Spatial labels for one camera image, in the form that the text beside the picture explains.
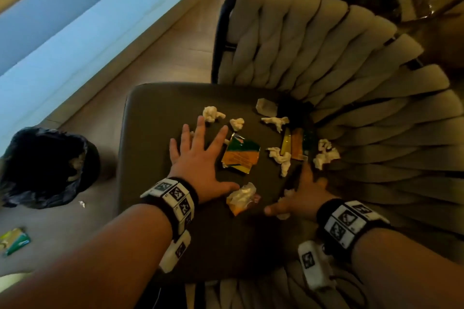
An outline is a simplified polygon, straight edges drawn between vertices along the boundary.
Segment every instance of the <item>wristband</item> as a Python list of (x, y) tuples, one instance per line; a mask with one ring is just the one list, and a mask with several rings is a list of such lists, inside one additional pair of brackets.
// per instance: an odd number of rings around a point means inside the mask
[(193, 220), (198, 195), (190, 183), (178, 177), (165, 178), (143, 193), (142, 204), (154, 205), (166, 215), (177, 240)]
[(359, 201), (332, 199), (317, 211), (316, 219), (326, 253), (348, 263), (362, 235), (377, 227), (392, 229), (388, 219)]

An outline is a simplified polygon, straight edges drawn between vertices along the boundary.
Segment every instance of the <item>right hand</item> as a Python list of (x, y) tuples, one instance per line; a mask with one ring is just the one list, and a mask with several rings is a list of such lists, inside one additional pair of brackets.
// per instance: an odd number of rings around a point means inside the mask
[(267, 216), (275, 216), (290, 212), (316, 222), (316, 214), (322, 204), (337, 198), (325, 189), (326, 186), (327, 179), (324, 177), (313, 182), (311, 166), (304, 162), (297, 192), (265, 207), (264, 213)]

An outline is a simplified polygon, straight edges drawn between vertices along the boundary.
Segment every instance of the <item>floor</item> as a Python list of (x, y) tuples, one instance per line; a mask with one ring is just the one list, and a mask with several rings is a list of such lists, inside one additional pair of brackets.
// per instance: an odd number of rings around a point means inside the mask
[[(117, 154), (124, 103), (138, 84), (164, 81), (210, 82), (212, 49), (224, 0), (202, 0), (87, 103), (62, 129), (87, 137)], [(79, 201), (85, 202), (85, 208)], [(46, 266), (75, 248), (115, 216), (116, 181), (81, 193), (66, 206), (0, 209), (0, 234), (25, 227), (31, 244), (0, 259), (0, 276)]]

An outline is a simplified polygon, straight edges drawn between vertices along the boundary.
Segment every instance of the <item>baseboard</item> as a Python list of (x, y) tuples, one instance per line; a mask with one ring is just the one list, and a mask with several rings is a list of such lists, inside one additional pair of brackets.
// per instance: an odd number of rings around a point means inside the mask
[(70, 119), (81, 107), (112, 81), (125, 67), (165, 33), (178, 19), (200, 0), (181, 0), (136, 40), (129, 44), (113, 60), (96, 73), (80, 89), (57, 107), (41, 126), (58, 128)]

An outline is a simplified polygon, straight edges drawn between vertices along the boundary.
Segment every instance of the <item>left hand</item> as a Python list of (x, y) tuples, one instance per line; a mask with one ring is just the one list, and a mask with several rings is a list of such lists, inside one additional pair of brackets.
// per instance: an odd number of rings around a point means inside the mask
[(182, 127), (180, 154), (176, 140), (171, 138), (169, 142), (169, 156), (173, 165), (168, 178), (179, 177), (190, 183), (198, 194), (200, 204), (240, 188), (235, 182), (217, 181), (214, 169), (229, 128), (222, 127), (207, 150), (205, 150), (205, 130), (205, 118), (198, 116), (192, 146), (190, 146), (190, 129), (187, 124)]

